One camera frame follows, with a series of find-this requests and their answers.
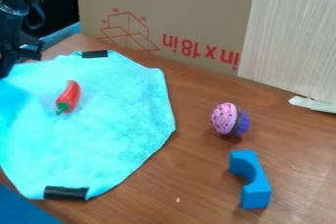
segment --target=light wood board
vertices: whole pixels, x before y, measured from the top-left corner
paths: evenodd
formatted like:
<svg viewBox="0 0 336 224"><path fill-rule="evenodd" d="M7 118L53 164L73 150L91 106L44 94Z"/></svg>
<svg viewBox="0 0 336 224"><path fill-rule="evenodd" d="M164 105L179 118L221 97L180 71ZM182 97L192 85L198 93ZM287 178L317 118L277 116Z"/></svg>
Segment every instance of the light wood board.
<svg viewBox="0 0 336 224"><path fill-rule="evenodd" d="M336 102L336 1L253 0L238 75Z"/></svg>

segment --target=toy pepper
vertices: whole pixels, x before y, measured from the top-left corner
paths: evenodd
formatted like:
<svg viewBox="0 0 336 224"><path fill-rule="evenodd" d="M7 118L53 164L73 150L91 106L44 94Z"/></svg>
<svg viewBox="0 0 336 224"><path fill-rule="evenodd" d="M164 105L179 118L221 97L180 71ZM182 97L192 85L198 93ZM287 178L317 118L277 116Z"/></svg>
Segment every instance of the toy pepper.
<svg viewBox="0 0 336 224"><path fill-rule="evenodd" d="M56 100L56 114L73 112L79 103L80 97L80 85L75 81L68 81L67 88Z"/></svg>

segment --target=light blue cloth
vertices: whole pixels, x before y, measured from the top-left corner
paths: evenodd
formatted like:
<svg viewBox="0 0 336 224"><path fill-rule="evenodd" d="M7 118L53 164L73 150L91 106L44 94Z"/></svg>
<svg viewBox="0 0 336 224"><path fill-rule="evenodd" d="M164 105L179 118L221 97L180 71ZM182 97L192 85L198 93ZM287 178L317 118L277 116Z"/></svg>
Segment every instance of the light blue cloth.
<svg viewBox="0 0 336 224"><path fill-rule="evenodd" d="M0 82L1 167L19 192L43 199L46 186L86 188L86 199L122 183L175 131L163 73L113 51L81 52L14 67ZM78 108L56 116L67 81Z"/></svg>

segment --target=black tape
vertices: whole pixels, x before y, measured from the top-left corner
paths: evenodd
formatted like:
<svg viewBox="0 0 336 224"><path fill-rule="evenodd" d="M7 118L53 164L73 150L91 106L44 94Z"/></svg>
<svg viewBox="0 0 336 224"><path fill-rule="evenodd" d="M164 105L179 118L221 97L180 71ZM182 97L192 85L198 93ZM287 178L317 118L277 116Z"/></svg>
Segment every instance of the black tape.
<svg viewBox="0 0 336 224"><path fill-rule="evenodd" d="M69 189L63 187L45 187L45 199L75 199L85 200L88 188Z"/></svg>
<svg viewBox="0 0 336 224"><path fill-rule="evenodd" d="M83 52L83 58L100 58L100 57L107 57L107 50L100 50L100 51L87 51Z"/></svg>

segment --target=pink frosting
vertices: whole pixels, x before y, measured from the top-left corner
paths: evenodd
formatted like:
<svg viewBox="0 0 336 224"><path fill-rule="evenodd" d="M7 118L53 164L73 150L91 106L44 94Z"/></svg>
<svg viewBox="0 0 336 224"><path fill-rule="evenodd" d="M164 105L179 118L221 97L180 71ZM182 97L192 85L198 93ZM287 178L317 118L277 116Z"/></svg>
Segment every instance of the pink frosting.
<svg viewBox="0 0 336 224"><path fill-rule="evenodd" d="M213 110L211 122L218 133L227 135L234 128L237 117L238 112L236 105L230 102L225 102L219 104Z"/></svg>

